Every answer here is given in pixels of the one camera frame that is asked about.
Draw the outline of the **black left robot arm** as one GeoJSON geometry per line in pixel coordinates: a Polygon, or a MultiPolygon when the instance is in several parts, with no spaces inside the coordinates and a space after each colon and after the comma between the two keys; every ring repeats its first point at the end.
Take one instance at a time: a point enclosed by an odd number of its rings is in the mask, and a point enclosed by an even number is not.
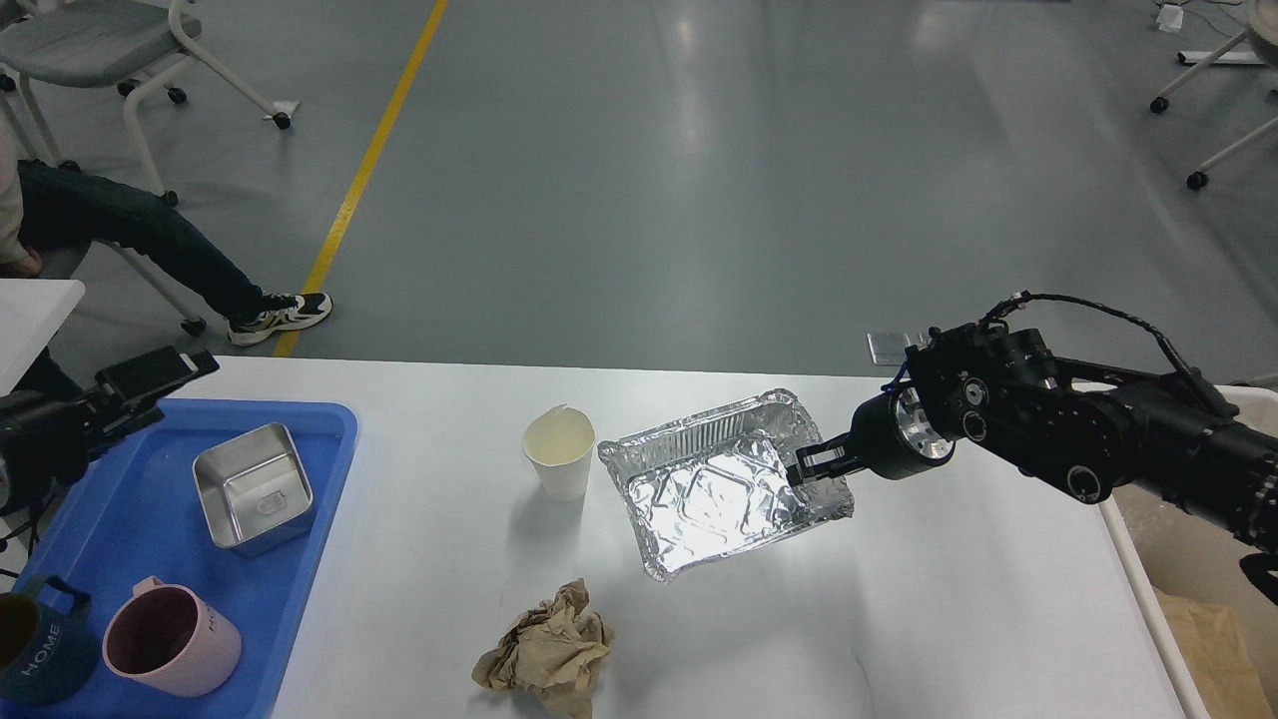
{"type": "Polygon", "coordinates": [[[79,481],[91,461],[164,418],[161,398],[219,368],[207,351],[160,347],[101,369],[72,400],[33,390],[4,396],[3,513],[28,508],[54,485],[79,481]]]}

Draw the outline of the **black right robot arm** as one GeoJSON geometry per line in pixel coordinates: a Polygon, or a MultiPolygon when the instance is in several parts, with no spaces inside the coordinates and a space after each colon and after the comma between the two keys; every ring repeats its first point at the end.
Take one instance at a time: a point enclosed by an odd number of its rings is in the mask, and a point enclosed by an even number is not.
{"type": "Polygon", "coordinates": [[[1013,292],[976,322],[930,328],[905,347],[881,395],[858,406],[849,432],[799,447],[790,487],[872,470],[904,479],[941,467],[971,441],[1082,504],[1137,485],[1251,547],[1249,582],[1275,599],[1277,441],[1247,427],[1240,409],[1137,315],[1067,295],[1150,333],[1169,372],[1157,374],[1059,358],[1036,329],[1008,315],[1039,300],[1013,292]]]}

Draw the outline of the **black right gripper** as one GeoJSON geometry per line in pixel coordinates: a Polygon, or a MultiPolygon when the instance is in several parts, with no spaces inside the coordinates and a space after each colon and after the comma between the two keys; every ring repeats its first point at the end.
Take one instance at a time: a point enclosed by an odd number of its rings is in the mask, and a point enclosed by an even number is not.
{"type": "Polygon", "coordinates": [[[843,478],[864,469],[886,479],[910,478],[950,464],[955,450],[956,443],[930,424],[916,388],[884,391],[854,412],[849,447],[826,442],[796,450],[789,485],[843,478]]]}

